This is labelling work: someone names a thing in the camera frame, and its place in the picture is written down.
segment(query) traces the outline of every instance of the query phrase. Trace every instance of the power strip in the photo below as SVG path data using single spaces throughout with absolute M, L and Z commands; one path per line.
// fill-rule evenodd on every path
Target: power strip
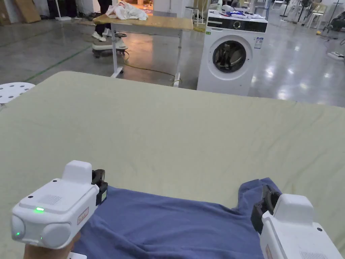
M 338 52 L 329 52 L 329 53 L 327 53 L 327 56 L 329 56 L 330 58 L 335 59 L 335 60 L 340 60 L 340 61 L 344 60 L 344 55 L 339 54 Z

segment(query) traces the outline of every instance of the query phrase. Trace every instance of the white cloth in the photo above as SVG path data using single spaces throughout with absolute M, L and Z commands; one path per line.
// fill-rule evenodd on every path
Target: white cloth
M 139 19 L 146 21 L 148 18 L 148 15 L 143 10 L 123 1 L 119 2 L 115 6 L 109 6 L 106 15 L 110 18 L 119 18 L 120 20 Z

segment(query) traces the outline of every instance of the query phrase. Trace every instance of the green floor line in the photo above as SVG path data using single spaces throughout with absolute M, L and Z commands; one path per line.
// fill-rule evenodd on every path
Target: green floor line
M 80 50 L 80 51 L 74 53 L 73 55 L 71 55 L 71 56 L 69 56 L 69 57 L 67 57 L 67 58 L 65 58 L 65 59 L 63 59 L 63 60 L 60 60 L 59 62 L 55 63 L 54 65 L 52 65 L 52 66 L 50 66 L 50 67 L 48 67 L 48 68 L 46 68 L 45 70 L 42 70 L 41 72 L 38 72 L 37 74 L 35 74 L 35 75 L 33 75 L 33 76 L 31 76 L 31 77 L 25 79 L 23 82 L 29 82 L 30 80 L 34 79 L 35 77 L 38 77 L 38 76 L 44 74 L 45 72 L 47 72 L 48 70 L 52 69 L 53 67 L 56 67 L 56 66 L 62 64 L 63 62 L 65 62 L 65 61 L 67 61 L 67 60 L 69 60 L 69 59 L 75 57 L 76 55 L 78 55 L 78 54 L 84 52 L 85 50 L 87 50 L 87 49 L 90 48 L 90 47 L 91 47 L 91 46 L 87 46 L 86 48 L 84 48 L 84 49 L 82 49 L 82 50 Z
M 41 32 L 41 33 L 38 33 L 38 34 L 35 34 L 35 35 L 31 35 L 31 36 L 29 36 L 29 37 L 26 37 L 26 38 L 23 38 L 23 39 L 20 39 L 20 40 L 17 40 L 17 41 L 11 41 L 11 42 L 6 43 L 6 44 L 4 44 L 4 45 L 0 45 L 0 48 L 6 47 L 6 46 L 8 46 L 8 45 L 11 45 L 11 44 L 14 44 L 14 43 L 17 43 L 17 42 L 21 42 L 21 41 L 24 41 L 24 40 L 28 40 L 28 39 L 31 39 L 31 38 L 33 38 L 33 37 L 40 36 L 40 35 L 46 34 L 46 33 L 48 33 L 48 32 L 51 32 L 51 31 L 54 31 L 54 30 L 57 30 L 57 29 L 58 29 L 58 28 L 51 29 L 51 30 L 49 30 L 49 31 L 44 31 L 44 32 Z

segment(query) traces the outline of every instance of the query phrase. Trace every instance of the washing machine door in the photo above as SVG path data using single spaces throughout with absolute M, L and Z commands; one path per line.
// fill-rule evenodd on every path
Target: washing machine door
M 250 76 L 252 58 L 252 48 L 245 38 L 238 35 L 227 35 L 211 45 L 208 66 L 211 73 L 217 78 L 237 80 L 248 72 L 248 76 Z

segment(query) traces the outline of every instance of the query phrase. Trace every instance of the washing machine knob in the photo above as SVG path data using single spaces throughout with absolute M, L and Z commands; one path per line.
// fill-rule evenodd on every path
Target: washing machine knob
M 238 29 L 239 27 L 241 27 L 241 23 L 239 21 L 234 22 L 234 28 Z

